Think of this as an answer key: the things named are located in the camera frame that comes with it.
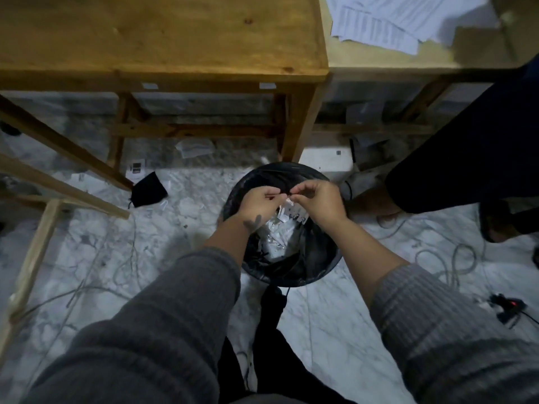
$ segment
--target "gray sleeve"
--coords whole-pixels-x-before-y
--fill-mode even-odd
[[[390,272],[371,316],[417,402],[539,402],[539,345],[421,267]]]
[[[239,276],[217,248],[180,258],[114,318],[82,329],[23,402],[217,402],[217,361]]]

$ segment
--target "hand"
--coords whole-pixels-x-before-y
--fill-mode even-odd
[[[326,232],[346,220],[339,188],[325,180],[307,180],[290,190],[290,200],[307,210],[315,223]]]
[[[266,224],[275,210],[286,201],[288,196],[280,192],[277,187],[264,186],[250,190],[243,197],[237,215],[251,233]]]

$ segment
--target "tattoo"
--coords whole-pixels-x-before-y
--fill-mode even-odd
[[[262,220],[262,216],[260,214],[258,214],[257,217],[255,218],[254,222],[250,221],[250,220],[245,220],[243,222],[243,225],[252,234],[253,232],[255,232],[257,230],[258,226],[260,225],[261,220]]]

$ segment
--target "floor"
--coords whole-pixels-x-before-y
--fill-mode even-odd
[[[106,153],[111,118],[43,120],[97,156],[103,158]],[[141,139],[128,141],[125,147],[125,162],[145,158],[148,169],[157,172],[169,192],[165,202],[137,208],[127,221],[80,209],[62,217],[29,306],[74,290],[81,282],[84,291],[72,300],[73,293],[55,299],[31,314],[0,373],[2,402],[18,402],[79,329],[110,318],[126,300],[173,266],[180,255],[196,249],[215,229],[233,185],[254,167],[277,159],[273,141],[220,140],[213,155],[189,160],[181,159],[174,144],[171,140]],[[4,137],[0,150],[66,181],[73,172],[81,171],[26,136]],[[353,189],[365,189],[372,177],[361,176]],[[91,192],[127,206],[128,193],[110,185],[95,185]],[[9,220],[0,237],[3,309],[38,216],[14,212],[6,205],[0,217]],[[381,228],[375,221],[363,225],[402,257],[417,260],[440,280],[449,281],[463,297],[481,303],[492,292],[502,292],[523,299],[530,306],[529,313],[539,318],[539,271],[530,260],[535,239],[520,237],[505,244],[485,244],[477,229],[474,206],[402,218],[390,228]],[[242,274],[241,285],[229,338],[237,353],[249,355],[264,286],[247,274]],[[413,402],[344,261],[320,281],[290,290],[279,329],[307,369],[346,398],[380,404]],[[514,331],[539,341],[538,329],[526,318]]]

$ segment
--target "black trash bin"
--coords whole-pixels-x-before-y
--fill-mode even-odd
[[[246,174],[232,189],[223,208],[224,220],[238,212],[246,193],[260,186],[273,186],[281,193],[305,180],[327,180],[319,171],[292,162],[266,164]],[[252,234],[247,242],[243,269],[263,282],[282,287],[307,285],[324,277],[341,260],[341,252],[333,240],[309,218],[300,227],[299,252],[270,262],[260,250],[260,237]]]

